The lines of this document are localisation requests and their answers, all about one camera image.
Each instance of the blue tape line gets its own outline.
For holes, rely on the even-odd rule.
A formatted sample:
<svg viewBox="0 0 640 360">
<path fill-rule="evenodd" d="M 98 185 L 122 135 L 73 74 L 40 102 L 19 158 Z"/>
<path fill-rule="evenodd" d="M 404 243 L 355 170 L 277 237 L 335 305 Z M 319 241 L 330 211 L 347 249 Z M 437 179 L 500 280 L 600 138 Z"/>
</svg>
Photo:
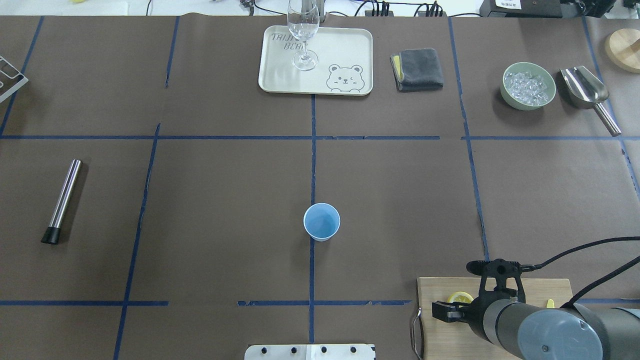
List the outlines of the blue tape line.
<svg viewBox="0 0 640 360">
<path fill-rule="evenodd" d="M 640 299 L 579 299 L 579 304 L 640 304 Z"/>
<path fill-rule="evenodd" d="M 127 306 L 129 305 L 129 295 L 131 294 L 131 283 L 133 282 L 133 272 L 136 268 L 136 256 L 138 255 L 138 245 L 140 244 L 140 234 L 142 232 L 142 219 L 145 215 L 147 207 L 147 195 L 149 193 L 149 181 L 151 180 L 151 170 L 154 167 L 154 158 L 156 157 L 156 147 L 158 143 L 158 133 L 160 132 L 160 124 L 156 126 L 154 135 L 154 144 L 151 147 L 151 155 L 149 156 L 149 167 L 147 169 L 147 178 L 145 180 L 145 190 L 142 195 L 142 205 L 140 206 L 140 215 L 138 216 L 138 227 L 136 228 L 136 239 L 133 243 L 133 252 L 131 254 L 131 263 L 129 264 L 129 276 L 127 277 L 127 287 L 124 291 L 124 301 L 122 304 L 122 313 L 120 314 L 120 326 L 118 327 L 118 336 L 116 338 L 116 346 L 113 351 L 113 360 L 117 360 L 120 355 L 120 344 L 122 343 L 122 333 L 124 331 L 124 323 L 127 318 Z"/>
<path fill-rule="evenodd" d="M 381 305 L 381 306 L 404 306 L 411 300 L 317 300 L 318 306 L 364 306 L 364 305 Z"/>
<path fill-rule="evenodd" d="M 317 136 L 318 140 L 439 140 L 439 136 Z"/>
<path fill-rule="evenodd" d="M 178 37 L 178 24 L 180 17 L 175 17 L 175 25 L 173 27 L 173 39 L 171 40 L 171 51 L 169 51 L 169 61 L 166 63 L 166 79 L 164 80 L 164 88 L 169 87 L 169 75 L 171 74 L 171 64 L 173 62 L 173 51 L 175 50 L 175 39 Z"/>
<path fill-rule="evenodd" d="M 153 140 L 153 135 L 3 135 L 7 140 Z"/>
<path fill-rule="evenodd" d="M 161 135 L 160 140 L 311 140 L 311 136 Z"/>
<path fill-rule="evenodd" d="M 589 33 L 589 26 L 587 26 L 587 18 L 582 17 L 582 28 L 584 29 L 584 36 L 587 38 L 587 45 L 589 46 L 589 52 L 591 53 L 591 59 L 593 60 L 593 65 L 596 69 L 596 74 L 598 74 L 598 78 L 604 82 L 602 78 L 602 73 L 600 72 L 600 66 L 598 65 L 598 60 L 596 59 L 596 54 L 593 50 L 593 44 L 591 42 L 591 34 Z M 607 104 L 609 105 L 609 109 L 611 111 L 611 117 L 613 120 L 618 123 L 618 119 L 616 118 L 616 112 L 613 110 L 613 106 L 611 105 L 611 100 L 607 99 Z M 636 191 L 636 196 L 638 200 L 640 200 L 640 185 L 638 184 L 638 179 L 636 177 L 636 171 L 634 170 L 633 164 L 631 164 L 631 159 L 629 158 L 629 153 L 627 151 L 627 146 L 625 145 L 625 139 L 620 138 L 617 139 L 620 142 L 620 147 L 622 148 L 623 155 L 625 157 L 625 161 L 627 162 L 627 169 L 629 171 L 629 175 L 631 176 L 631 182 L 634 185 L 634 190 Z"/>
<path fill-rule="evenodd" d="M 0 300 L 0 306 L 122 306 L 123 303 L 103 300 Z M 129 306 L 169 306 L 169 302 L 130 301 Z"/>
<path fill-rule="evenodd" d="M 252 300 L 239 301 L 238 306 L 309 306 L 308 300 Z"/>
<path fill-rule="evenodd" d="M 460 111 L 462 112 L 462 118 L 464 119 L 465 124 L 465 139 L 467 141 L 467 153 L 469 156 L 469 164 L 471 166 L 471 180 L 473 180 L 474 184 L 474 195 L 476 196 L 476 210 L 478 213 L 478 217 L 480 219 L 480 228 L 482 231 L 482 243 L 484 247 L 484 259 L 489 260 L 489 246 L 486 241 L 486 229 L 484 227 L 484 217 L 482 214 L 482 204 L 480 203 L 480 191 L 478 190 L 478 182 L 476 177 L 476 164 L 474 163 L 474 155 L 473 150 L 471 149 L 471 140 L 469 133 L 469 124 L 467 122 L 467 111 L 465 110 L 465 105 L 462 101 L 462 80 L 460 79 L 460 68 L 458 67 L 458 53 L 456 51 L 456 39 L 453 34 L 453 22 L 451 18 L 447 18 L 449 21 L 449 37 L 451 38 L 451 51 L 453 52 L 453 63 L 456 68 L 456 81 L 458 83 L 458 96 L 460 97 Z"/>
<path fill-rule="evenodd" d="M 611 136 L 463 136 L 461 140 L 617 140 Z"/>
<path fill-rule="evenodd" d="M 22 70 L 20 72 L 24 75 L 27 70 L 27 64 L 29 63 L 29 59 L 31 59 L 31 53 L 33 53 L 33 48 L 36 46 L 36 40 L 38 40 L 38 35 L 40 34 L 40 29 L 42 28 L 42 22 L 44 21 L 44 16 L 40 17 L 40 21 L 38 21 L 38 26 L 36 27 L 35 33 L 33 33 L 33 38 L 31 39 L 31 46 L 29 46 L 29 51 L 27 51 L 27 56 L 24 58 L 24 63 L 22 64 Z M 2 125 L 0 125 L 0 136 L 4 133 L 4 128 L 6 127 L 6 123 L 9 120 L 9 114 L 11 113 L 11 109 L 13 108 L 13 102 L 15 101 L 15 97 L 18 95 L 18 91 L 11 95 L 11 99 L 9 100 L 9 105 L 6 107 L 6 111 L 4 113 L 4 118 L 2 120 Z"/>
<path fill-rule="evenodd" d="M 316 203 L 316 95 L 311 95 L 311 205 Z M 309 236 L 309 343 L 315 342 L 316 241 Z"/>
</svg>

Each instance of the blue cup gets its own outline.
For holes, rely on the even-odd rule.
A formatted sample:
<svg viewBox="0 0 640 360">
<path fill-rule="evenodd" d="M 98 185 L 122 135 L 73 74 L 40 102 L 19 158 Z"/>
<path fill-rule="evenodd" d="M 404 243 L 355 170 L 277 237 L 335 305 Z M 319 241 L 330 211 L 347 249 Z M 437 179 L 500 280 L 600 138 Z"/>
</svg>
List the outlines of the blue cup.
<svg viewBox="0 0 640 360">
<path fill-rule="evenodd" d="M 340 214 L 333 206 L 319 202 L 307 209 L 302 222 L 313 239 L 325 241 L 335 235 L 340 228 Z"/>
</svg>

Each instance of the wine glass base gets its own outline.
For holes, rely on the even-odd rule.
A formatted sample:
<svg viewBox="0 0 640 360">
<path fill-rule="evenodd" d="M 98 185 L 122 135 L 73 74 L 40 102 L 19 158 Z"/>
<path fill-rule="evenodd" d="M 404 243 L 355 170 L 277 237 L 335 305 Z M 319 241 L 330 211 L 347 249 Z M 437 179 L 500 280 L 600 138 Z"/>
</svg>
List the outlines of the wine glass base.
<svg viewBox="0 0 640 360">
<path fill-rule="evenodd" d="M 307 58 L 305 58 L 305 51 L 300 50 L 293 55 L 291 62 L 298 70 L 309 71 L 316 67 L 318 64 L 318 55 L 311 50 L 307 50 Z"/>
</svg>

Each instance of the lemon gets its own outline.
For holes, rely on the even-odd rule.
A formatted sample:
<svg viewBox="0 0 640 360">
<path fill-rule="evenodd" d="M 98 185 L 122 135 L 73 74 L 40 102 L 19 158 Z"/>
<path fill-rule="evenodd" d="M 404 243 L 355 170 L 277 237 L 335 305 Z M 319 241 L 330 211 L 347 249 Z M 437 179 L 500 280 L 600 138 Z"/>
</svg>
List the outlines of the lemon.
<svg viewBox="0 0 640 360">
<path fill-rule="evenodd" d="M 474 297 L 469 293 L 465 293 L 464 291 L 456 291 L 455 293 L 451 294 L 447 302 L 466 302 L 467 304 L 471 304 L 473 300 Z"/>
</svg>

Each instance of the wine glass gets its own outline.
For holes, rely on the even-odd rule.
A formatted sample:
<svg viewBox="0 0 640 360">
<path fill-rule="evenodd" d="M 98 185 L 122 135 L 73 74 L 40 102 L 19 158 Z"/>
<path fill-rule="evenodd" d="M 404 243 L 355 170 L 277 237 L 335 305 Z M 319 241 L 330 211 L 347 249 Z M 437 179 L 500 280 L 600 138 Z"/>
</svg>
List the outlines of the wine glass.
<svg viewBox="0 0 640 360">
<path fill-rule="evenodd" d="M 287 13 L 289 31 L 303 43 L 303 49 L 293 55 L 292 62 L 296 68 L 302 71 L 309 71 L 318 64 L 318 55 L 307 50 L 307 40 L 317 33 L 320 26 L 320 14 L 316 1 L 289 0 L 289 12 Z"/>
</svg>

